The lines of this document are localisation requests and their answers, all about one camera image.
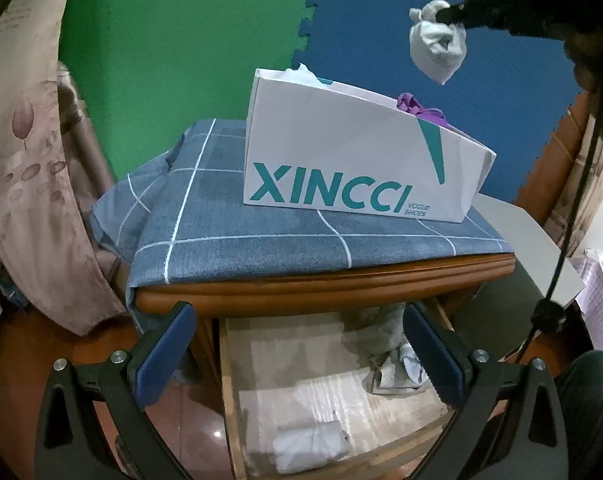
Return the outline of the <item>wooden nightstand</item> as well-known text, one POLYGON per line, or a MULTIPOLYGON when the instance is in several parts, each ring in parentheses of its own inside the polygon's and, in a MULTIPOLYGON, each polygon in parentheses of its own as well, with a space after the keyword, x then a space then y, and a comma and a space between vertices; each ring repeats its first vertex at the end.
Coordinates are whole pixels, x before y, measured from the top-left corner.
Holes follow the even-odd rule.
POLYGON ((199 369, 221 384, 215 318, 257 318, 338 312, 427 299, 446 292, 471 292, 484 282, 514 272, 516 257, 470 255, 339 272, 268 276, 250 280, 152 285, 135 293, 133 304, 163 314, 185 301, 196 311, 190 350, 199 369))

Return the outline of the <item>brown satin curtain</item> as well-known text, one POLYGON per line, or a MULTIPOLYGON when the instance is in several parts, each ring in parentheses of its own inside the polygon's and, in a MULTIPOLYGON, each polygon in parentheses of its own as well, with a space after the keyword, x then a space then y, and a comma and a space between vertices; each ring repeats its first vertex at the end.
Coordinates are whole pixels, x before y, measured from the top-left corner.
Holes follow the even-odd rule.
POLYGON ((72 187, 97 200, 115 185, 79 87, 62 62, 57 63, 59 125, 72 187))

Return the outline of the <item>white bra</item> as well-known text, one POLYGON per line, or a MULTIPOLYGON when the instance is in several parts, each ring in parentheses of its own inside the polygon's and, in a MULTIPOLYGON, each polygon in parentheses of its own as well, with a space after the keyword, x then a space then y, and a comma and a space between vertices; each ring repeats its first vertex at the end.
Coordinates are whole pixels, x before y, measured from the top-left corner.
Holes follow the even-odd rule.
POLYGON ((300 64, 297 70, 288 68, 280 75, 281 81, 291 82, 292 84, 302 84, 303 86, 313 88, 325 88, 326 84, 309 70, 305 64, 300 64))

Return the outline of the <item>grey sock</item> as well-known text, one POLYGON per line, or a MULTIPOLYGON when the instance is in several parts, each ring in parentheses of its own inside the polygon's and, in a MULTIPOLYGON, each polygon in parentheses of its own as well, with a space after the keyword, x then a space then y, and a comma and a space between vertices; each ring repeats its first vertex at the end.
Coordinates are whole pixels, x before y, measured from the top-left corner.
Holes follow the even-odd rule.
POLYGON ((359 330, 359 344, 371 356, 383 356, 408 342, 403 330, 405 303, 380 307, 370 323, 359 330))

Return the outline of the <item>green foam mat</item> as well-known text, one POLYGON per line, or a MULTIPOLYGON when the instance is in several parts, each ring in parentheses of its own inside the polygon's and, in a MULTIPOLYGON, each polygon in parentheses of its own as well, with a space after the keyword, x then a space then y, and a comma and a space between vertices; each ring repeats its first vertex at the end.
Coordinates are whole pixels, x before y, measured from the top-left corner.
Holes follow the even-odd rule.
POLYGON ((305 46, 306 0, 68 0, 59 57, 117 178, 193 122, 244 118, 254 71, 305 46))

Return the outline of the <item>blue checked cloth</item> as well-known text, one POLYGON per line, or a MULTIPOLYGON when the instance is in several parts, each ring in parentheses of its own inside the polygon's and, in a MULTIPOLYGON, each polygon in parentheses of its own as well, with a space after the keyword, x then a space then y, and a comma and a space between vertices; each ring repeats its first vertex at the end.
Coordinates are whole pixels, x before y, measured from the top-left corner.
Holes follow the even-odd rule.
POLYGON ((243 201, 245 125, 205 119, 128 174, 92 208, 98 242, 130 268, 126 306, 142 328, 164 314, 134 306, 142 287, 373 268, 511 252, 478 214, 459 223, 269 208, 243 201))

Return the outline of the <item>white sock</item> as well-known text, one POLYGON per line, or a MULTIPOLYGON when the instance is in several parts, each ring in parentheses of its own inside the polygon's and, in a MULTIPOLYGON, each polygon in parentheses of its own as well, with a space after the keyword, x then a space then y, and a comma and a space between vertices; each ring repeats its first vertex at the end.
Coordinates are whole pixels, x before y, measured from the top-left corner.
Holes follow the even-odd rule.
POLYGON ((338 420, 285 429, 273 440, 274 467, 278 474, 298 474, 337 462, 351 449, 338 420))

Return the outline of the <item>blue foam mat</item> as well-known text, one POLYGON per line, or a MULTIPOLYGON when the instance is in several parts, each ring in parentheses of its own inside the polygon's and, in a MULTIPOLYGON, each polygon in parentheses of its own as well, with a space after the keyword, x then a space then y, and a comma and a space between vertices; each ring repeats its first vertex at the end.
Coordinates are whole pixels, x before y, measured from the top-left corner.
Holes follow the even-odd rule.
MULTIPOLYGON (((390 98, 409 92, 497 154, 481 191, 515 202, 578 96, 556 41, 431 24, 436 0, 306 0, 294 64, 390 98)), ((451 4, 462 0, 446 0, 451 4)))

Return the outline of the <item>beige floral curtain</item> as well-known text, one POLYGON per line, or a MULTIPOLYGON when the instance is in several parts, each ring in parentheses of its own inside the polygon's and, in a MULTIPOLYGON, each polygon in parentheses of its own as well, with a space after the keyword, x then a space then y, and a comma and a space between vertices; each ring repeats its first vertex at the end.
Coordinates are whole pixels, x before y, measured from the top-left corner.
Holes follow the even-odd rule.
POLYGON ((83 336, 124 307, 117 259, 88 225, 59 125, 57 63, 67 0, 12 0, 0 17, 0 258, 39 311, 83 336))

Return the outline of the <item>grey white box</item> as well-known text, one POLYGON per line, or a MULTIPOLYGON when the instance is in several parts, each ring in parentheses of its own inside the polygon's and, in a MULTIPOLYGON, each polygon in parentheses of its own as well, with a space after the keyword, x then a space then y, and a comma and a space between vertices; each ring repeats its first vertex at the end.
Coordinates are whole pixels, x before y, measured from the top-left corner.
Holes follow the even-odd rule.
POLYGON ((452 315, 452 325, 472 347, 495 358, 507 356, 524 342, 530 317, 547 293, 561 250, 521 207, 479 194, 475 209, 514 250, 514 271, 478 289, 452 315))

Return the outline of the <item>white XINCCI shoe box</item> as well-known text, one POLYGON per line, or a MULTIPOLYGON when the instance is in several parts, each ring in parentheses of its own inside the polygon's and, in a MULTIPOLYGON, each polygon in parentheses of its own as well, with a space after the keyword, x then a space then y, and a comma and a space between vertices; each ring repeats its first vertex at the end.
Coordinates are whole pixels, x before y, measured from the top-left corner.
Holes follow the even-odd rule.
POLYGON ((394 99, 338 81, 325 88, 254 72, 244 162, 247 205, 459 223, 495 152, 394 99))

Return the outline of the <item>grey white underwear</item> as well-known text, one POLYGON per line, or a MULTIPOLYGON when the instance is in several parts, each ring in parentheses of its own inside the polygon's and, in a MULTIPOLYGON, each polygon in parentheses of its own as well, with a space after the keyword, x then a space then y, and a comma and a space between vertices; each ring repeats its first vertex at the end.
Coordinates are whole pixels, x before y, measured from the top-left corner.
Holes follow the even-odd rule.
POLYGON ((446 0, 431 0, 422 9, 409 11, 412 61, 425 76, 442 86, 461 67, 467 53, 465 28, 435 21, 436 12, 446 6, 450 6, 446 0))

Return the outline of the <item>beige honeycomb underwear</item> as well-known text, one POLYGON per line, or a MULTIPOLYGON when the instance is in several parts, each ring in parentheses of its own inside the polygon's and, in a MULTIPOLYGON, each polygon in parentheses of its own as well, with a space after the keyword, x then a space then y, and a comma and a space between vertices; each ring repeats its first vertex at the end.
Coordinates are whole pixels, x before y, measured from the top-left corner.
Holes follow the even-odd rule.
POLYGON ((372 359, 371 393, 379 396, 412 396, 429 385, 429 377, 408 341, 372 359))

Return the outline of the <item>purple bra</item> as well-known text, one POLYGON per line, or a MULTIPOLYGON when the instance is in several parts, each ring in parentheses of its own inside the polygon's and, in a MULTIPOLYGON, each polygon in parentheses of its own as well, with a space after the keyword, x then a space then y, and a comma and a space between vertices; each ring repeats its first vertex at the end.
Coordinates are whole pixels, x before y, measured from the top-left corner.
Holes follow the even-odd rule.
POLYGON ((427 107, 422 105, 416 100, 410 92, 403 92, 397 97, 396 103, 397 109, 402 112, 413 115, 417 118, 426 120, 426 122, 432 122, 441 127, 448 128, 449 122, 442 110, 436 107, 427 107))

